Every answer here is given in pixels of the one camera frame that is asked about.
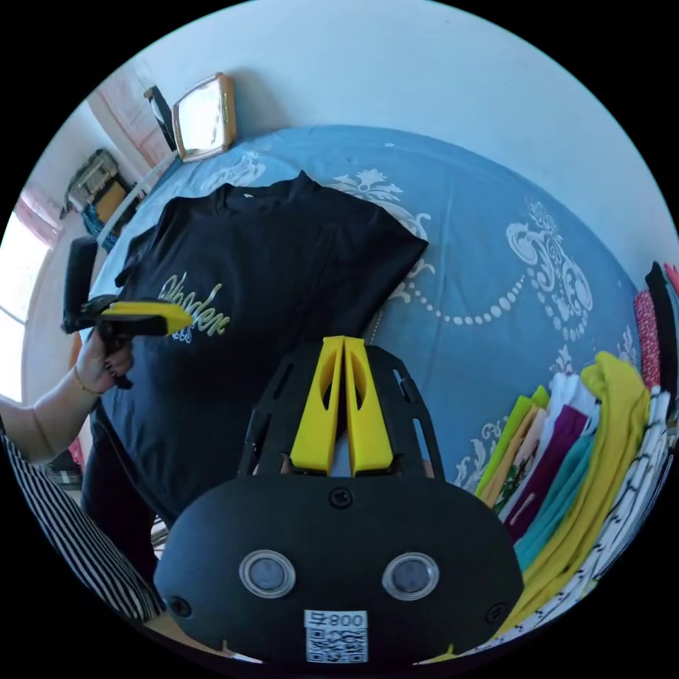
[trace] black striped shirt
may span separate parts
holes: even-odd
[[[153,589],[80,506],[42,469],[23,459],[1,420],[0,443],[43,533],[85,587],[133,620],[148,622],[160,615]]]

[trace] window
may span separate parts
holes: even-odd
[[[48,249],[12,213],[0,243],[0,394],[19,403],[28,305]]]

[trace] black trousers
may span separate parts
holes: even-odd
[[[107,429],[95,417],[91,427],[93,446],[83,475],[82,508],[153,587],[158,559],[151,527],[156,512],[135,490]]]

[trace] blue bedspread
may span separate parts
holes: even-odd
[[[371,200],[429,241],[366,332],[406,364],[436,428],[448,481],[473,490],[519,394],[579,372],[596,352],[640,363],[636,289],[569,210],[457,146],[390,129],[288,129],[167,172],[104,263],[114,292],[132,237],[170,198],[263,186],[304,170]],[[341,455],[336,473],[347,470]]]

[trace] pink curtain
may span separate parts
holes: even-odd
[[[47,247],[53,248],[62,236],[59,207],[37,186],[26,185],[14,207],[19,221]]]

